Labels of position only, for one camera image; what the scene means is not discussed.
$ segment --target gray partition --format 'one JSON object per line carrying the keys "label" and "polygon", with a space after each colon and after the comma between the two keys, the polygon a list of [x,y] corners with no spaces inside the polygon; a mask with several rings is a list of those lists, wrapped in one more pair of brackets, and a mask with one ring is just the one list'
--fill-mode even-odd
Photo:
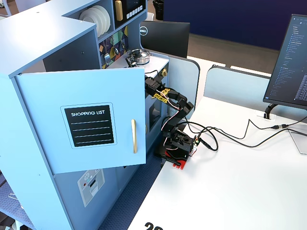
{"label": "gray partition", "polygon": [[[270,78],[226,67],[213,66],[207,73],[204,96],[243,107],[265,111],[262,101]],[[300,120],[307,115],[303,109],[279,105],[272,114]]]}

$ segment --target stack of plates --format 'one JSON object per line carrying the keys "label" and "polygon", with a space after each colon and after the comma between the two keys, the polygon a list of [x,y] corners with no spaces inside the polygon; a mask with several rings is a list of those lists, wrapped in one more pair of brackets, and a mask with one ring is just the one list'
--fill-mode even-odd
{"label": "stack of plates", "polygon": [[83,11],[79,19],[81,21],[95,23],[98,37],[107,32],[111,24],[110,15],[102,6],[93,6]]}

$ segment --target dell logo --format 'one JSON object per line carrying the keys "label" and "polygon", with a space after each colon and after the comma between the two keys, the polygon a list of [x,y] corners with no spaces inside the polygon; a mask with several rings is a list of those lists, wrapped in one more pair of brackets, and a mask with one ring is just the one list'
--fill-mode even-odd
{"label": "dell logo", "polygon": [[146,28],[145,26],[142,26],[142,27],[140,28],[140,34],[141,34],[142,36],[145,36],[145,35],[148,34],[148,30],[147,30],[147,28]]}

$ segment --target monitor screen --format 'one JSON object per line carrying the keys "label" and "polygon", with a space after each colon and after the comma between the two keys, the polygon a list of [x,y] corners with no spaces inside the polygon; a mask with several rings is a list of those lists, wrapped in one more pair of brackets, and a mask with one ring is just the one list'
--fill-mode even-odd
{"label": "monitor screen", "polygon": [[307,109],[307,16],[291,17],[263,101]]}
{"label": "monitor screen", "polygon": [[187,58],[190,23],[141,22],[141,45],[165,54]]}

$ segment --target cabinet door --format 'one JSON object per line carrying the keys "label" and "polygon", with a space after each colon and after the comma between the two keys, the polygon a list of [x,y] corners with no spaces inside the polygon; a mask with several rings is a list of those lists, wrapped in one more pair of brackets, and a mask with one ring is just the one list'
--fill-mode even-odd
{"label": "cabinet door", "polygon": [[53,173],[145,163],[144,69],[31,73],[16,81]]}

